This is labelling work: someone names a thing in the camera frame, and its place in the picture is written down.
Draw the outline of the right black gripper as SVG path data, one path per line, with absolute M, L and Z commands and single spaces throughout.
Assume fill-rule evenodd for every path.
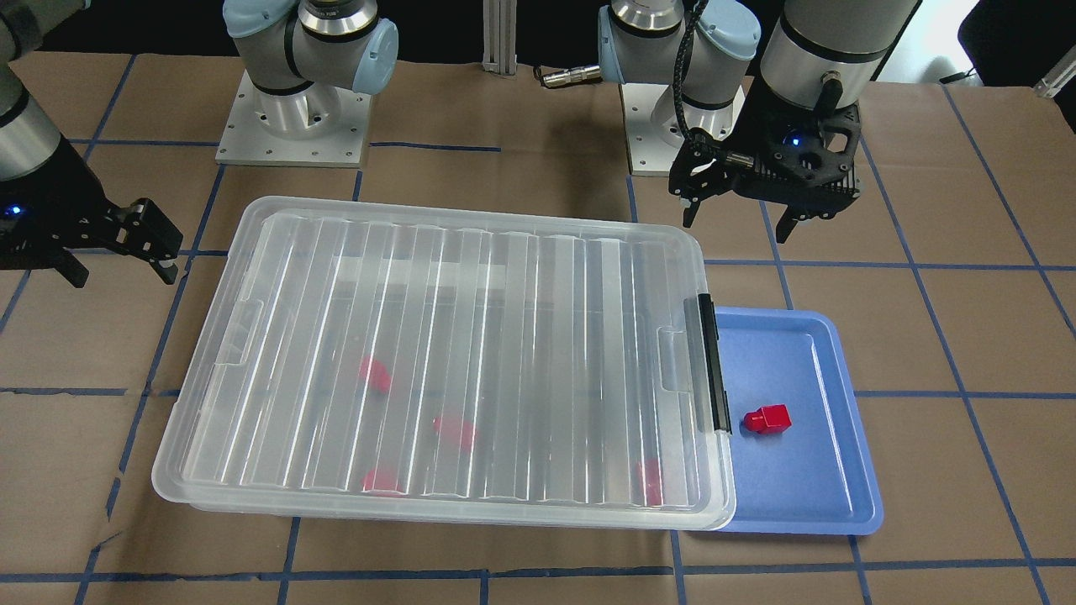
M 146 261 L 167 286 L 176 283 L 183 234 L 153 200 L 112 203 L 75 150 L 58 150 L 29 175 L 3 182 L 3 269 L 54 271 L 84 289 L 89 270 L 72 249 L 104 248 Z

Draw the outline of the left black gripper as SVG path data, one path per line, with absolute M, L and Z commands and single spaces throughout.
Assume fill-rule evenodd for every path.
M 668 191 L 683 206 L 683 228 L 691 229 L 704 200 L 733 192 L 785 206 L 775 225 L 783 245 L 799 223 L 834 219 L 856 202 L 862 125 L 856 103 L 838 104 L 843 92 L 843 81 L 824 80 L 815 100 L 799 107 L 756 80 L 730 138 L 689 130 L 668 175 Z

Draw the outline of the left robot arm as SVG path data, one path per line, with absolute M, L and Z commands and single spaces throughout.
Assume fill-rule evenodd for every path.
M 785 1 L 769 32 L 738 1 L 611 1 L 604 81 L 621 88 L 631 172 L 664 175 L 691 226 L 733 192 L 783 205 L 775 239 L 856 202 L 858 99 L 915 1 Z

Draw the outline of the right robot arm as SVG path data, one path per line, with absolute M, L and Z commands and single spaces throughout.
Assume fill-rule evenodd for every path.
M 261 130 L 313 140 L 341 118 L 339 93 L 383 92 L 399 31 L 376 1 L 4 1 L 3 270 L 56 271 L 81 289 L 76 249 L 145 261 L 176 280 L 183 234 L 153 200 L 112 203 L 103 184 L 12 69 L 40 47 L 239 56 Z

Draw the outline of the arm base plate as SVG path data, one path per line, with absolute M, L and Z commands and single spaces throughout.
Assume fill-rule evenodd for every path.
M 620 93 L 631 175 L 668 175 L 683 145 L 683 133 L 672 105 L 672 88 L 629 83 L 621 85 Z M 740 85 L 731 104 L 718 110 L 684 104 L 684 119 L 689 127 L 704 128 L 716 141 L 723 141 L 734 133 L 745 100 L 745 85 Z
M 369 145 L 374 97 L 313 84 L 274 96 L 243 74 L 215 160 L 249 167 L 360 169 Z

